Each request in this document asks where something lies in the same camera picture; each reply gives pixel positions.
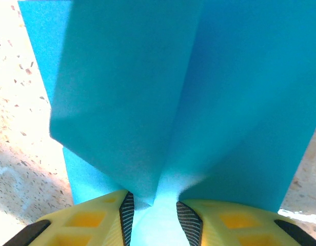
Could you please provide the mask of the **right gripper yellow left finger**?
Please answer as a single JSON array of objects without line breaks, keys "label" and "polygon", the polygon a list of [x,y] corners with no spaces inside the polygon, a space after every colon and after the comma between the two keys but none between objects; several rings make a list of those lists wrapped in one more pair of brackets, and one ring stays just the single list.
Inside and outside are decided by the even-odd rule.
[{"label": "right gripper yellow left finger", "polygon": [[119,190],[47,214],[5,244],[130,245],[133,217],[133,194]]}]

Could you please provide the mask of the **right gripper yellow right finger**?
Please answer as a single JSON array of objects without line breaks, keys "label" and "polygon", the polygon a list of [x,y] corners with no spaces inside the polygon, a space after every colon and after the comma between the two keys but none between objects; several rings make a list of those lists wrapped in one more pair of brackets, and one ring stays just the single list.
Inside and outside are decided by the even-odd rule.
[{"label": "right gripper yellow right finger", "polygon": [[190,245],[316,245],[290,218],[243,204],[188,199],[176,211]]}]

